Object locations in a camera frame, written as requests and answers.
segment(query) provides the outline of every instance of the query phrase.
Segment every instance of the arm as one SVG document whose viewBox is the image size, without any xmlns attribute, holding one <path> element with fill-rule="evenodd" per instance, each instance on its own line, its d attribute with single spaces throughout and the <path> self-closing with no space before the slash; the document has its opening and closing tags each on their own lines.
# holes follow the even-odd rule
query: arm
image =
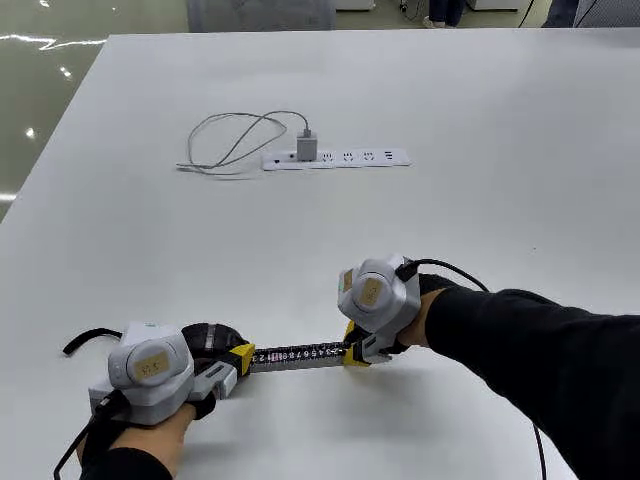
<svg viewBox="0 0 640 480">
<path fill-rule="evenodd" d="M 153 428 L 127 428 L 108 451 L 83 464 L 81 480 L 170 480 L 177 473 L 184 435 L 195 418 L 195 407 L 185 404 Z M 78 450 L 81 463 L 83 447 Z"/>
<path fill-rule="evenodd" d="M 640 317 L 515 290 L 455 286 L 422 300 L 401 342 L 428 343 L 482 377 L 549 435 L 579 478 L 640 477 Z"/>
</svg>

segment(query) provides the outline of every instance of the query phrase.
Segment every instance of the sticker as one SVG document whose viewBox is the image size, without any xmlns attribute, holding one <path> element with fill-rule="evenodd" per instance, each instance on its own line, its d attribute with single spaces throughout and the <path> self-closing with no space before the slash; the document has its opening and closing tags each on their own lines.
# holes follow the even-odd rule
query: sticker
<svg viewBox="0 0 640 480">
<path fill-rule="evenodd" d="M 351 290 L 351 286 L 353 285 L 353 268 L 344 274 L 344 284 L 342 286 L 343 292 L 348 292 Z"/>
<path fill-rule="evenodd" d="M 136 380 L 144 380 L 169 370 L 169 356 L 167 352 L 145 358 L 133 364 Z"/>
<path fill-rule="evenodd" d="M 360 295 L 360 303 L 367 307 L 373 307 L 380 296 L 382 290 L 382 282 L 377 278 L 367 278 L 364 282 L 364 288 Z"/>
</svg>

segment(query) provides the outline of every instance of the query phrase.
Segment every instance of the wrist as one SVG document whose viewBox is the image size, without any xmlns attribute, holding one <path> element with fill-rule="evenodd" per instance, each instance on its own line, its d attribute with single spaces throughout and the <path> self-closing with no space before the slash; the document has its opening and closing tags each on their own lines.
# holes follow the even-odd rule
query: wrist
<svg viewBox="0 0 640 480">
<path fill-rule="evenodd" d="M 427 336 L 425 334 L 425 326 L 429 309 L 435 299 L 444 292 L 446 288 L 432 290 L 420 297 L 420 310 L 413 321 L 398 334 L 398 341 L 406 346 L 420 345 L 428 347 Z"/>
</svg>

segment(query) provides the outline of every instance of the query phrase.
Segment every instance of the black sleeve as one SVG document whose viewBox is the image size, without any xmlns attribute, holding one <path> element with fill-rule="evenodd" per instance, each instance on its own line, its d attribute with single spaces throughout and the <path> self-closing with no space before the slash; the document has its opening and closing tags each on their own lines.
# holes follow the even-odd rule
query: black sleeve
<svg viewBox="0 0 640 480">
<path fill-rule="evenodd" d="M 581 480 L 640 478 L 640 316 L 455 287 L 425 330 L 433 350 L 531 418 Z"/>
<path fill-rule="evenodd" d="M 82 469 L 80 480 L 171 480 L 169 470 L 150 453 L 114 448 Z"/>
</svg>

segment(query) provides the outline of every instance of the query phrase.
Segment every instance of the white power strip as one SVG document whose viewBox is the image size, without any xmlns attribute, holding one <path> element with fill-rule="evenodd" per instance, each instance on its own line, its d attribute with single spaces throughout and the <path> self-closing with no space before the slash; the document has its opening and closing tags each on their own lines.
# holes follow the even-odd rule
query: white power strip
<svg viewBox="0 0 640 480">
<path fill-rule="evenodd" d="M 353 150 L 320 150 L 313 162 L 299 162 L 295 150 L 269 152 L 262 155 L 264 170 L 305 170 L 308 168 L 360 168 L 411 165 L 401 148 L 365 148 Z"/>
</svg>

